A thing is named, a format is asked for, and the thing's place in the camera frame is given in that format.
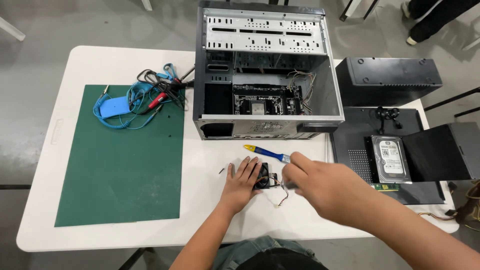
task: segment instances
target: gray floor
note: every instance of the gray floor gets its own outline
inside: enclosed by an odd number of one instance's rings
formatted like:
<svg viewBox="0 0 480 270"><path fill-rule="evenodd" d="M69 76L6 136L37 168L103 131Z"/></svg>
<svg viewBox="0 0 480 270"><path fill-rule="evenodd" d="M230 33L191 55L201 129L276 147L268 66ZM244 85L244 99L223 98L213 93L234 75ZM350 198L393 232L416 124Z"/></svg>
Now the gray floor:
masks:
<svg viewBox="0 0 480 270"><path fill-rule="evenodd" d="M0 182L29 184L45 139L70 50L78 45L194 50L196 0L0 0L0 16L26 34L18 42L0 30ZM400 1L381 0L362 22L338 20L341 10L330 0L292 0L290 5L323 7L327 12L334 56L433 58L444 87L424 97L432 105L480 86L480 45L461 48L480 33L480 6L446 25L414 47L405 44L408 27ZM454 121L453 115L479 106L480 95L427 112L430 126ZM457 121L480 122L480 111ZM470 183L457 183L457 205ZM25 253L15 243L27 191L0 191L0 269L115 269L133 249ZM461 227L454 236L480 250L480 233ZM330 269L409 269L375 238L301 241ZM157 248L166 269L180 247ZM139 261L134 269L145 269Z"/></svg>

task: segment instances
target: black pants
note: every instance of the black pants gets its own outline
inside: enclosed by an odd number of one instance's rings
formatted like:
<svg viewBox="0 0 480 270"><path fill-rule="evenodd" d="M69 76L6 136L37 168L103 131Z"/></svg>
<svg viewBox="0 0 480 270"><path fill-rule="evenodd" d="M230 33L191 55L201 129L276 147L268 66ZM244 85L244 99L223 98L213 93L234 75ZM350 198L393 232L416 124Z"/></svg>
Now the black pants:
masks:
<svg viewBox="0 0 480 270"><path fill-rule="evenodd" d="M408 4L410 17L422 17L438 0L412 0ZM478 4L480 0L442 0L423 20L411 30L410 36L422 42L437 33L445 24Z"/></svg>

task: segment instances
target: green cutting mat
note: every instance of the green cutting mat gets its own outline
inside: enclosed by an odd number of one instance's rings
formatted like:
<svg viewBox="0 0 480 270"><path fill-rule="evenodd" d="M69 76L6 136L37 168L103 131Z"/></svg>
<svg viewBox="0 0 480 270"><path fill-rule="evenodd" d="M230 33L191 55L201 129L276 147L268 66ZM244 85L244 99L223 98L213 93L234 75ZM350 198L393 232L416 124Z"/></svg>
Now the green cutting mat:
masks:
<svg viewBox="0 0 480 270"><path fill-rule="evenodd" d="M129 87L110 86L108 94L125 96ZM183 111L165 103L141 129L110 129L92 113L104 89L85 86L55 227L179 218Z"/></svg>

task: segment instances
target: computer case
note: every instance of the computer case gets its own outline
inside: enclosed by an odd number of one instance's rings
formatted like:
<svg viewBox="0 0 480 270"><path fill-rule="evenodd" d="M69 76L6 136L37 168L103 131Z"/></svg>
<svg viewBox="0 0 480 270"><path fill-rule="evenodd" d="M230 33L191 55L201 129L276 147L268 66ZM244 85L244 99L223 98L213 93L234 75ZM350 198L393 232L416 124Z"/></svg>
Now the computer case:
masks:
<svg viewBox="0 0 480 270"><path fill-rule="evenodd" d="M345 118L324 17L317 8L201 1L193 100L201 139L333 132ZM311 114L302 103L311 80L298 76L293 85L295 71L316 75Z"/></svg>
<svg viewBox="0 0 480 270"><path fill-rule="evenodd" d="M414 182L480 179L480 130L449 123L402 137Z"/></svg>
<svg viewBox="0 0 480 270"><path fill-rule="evenodd" d="M336 75L345 107L401 106L443 86L432 59L347 57Z"/></svg>

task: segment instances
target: shoe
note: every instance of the shoe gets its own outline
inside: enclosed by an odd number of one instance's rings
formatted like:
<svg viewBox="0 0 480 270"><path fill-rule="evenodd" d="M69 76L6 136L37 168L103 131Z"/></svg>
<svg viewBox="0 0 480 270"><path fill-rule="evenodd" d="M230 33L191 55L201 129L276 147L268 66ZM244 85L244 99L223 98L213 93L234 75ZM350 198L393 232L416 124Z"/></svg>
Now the shoe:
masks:
<svg viewBox="0 0 480 270"><path fill-rule="evenodd" d="M410 11L408 11L408 3L410 3L410 1L404 1L402 3L401 9L402 9L403 15L407 18L410 18Z"/></svg>
<svg viewBox="0 0 480 270"><path fill-rule="evenodd" d="M417 42L415 40L412 39L412 37L408 37L407 38L407 43L410 44L410 45L415 45L417 44Z"/></svg>

